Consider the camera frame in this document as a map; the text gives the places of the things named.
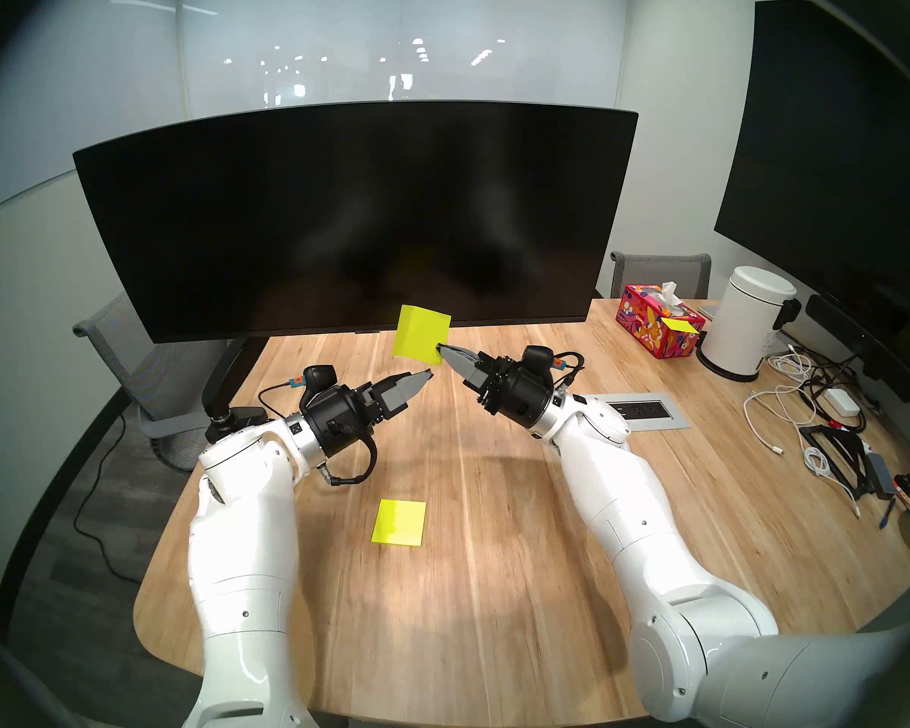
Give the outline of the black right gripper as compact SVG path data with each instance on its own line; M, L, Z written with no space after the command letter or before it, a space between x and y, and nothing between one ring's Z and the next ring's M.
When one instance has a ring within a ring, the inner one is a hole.
M489 414L503 414L530 430L544 414L553 391L555 357L480 357L457 345L437 344L442 360L478 393Z

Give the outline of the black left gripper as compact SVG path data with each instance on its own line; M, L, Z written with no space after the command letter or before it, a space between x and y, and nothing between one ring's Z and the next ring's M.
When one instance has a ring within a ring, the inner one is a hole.
M431 369L394 374L357 388L339 383L307 383L302 395L302 416L327 457L363 442L370 458L375 459L375 425L404 411L408 401L433 376Z

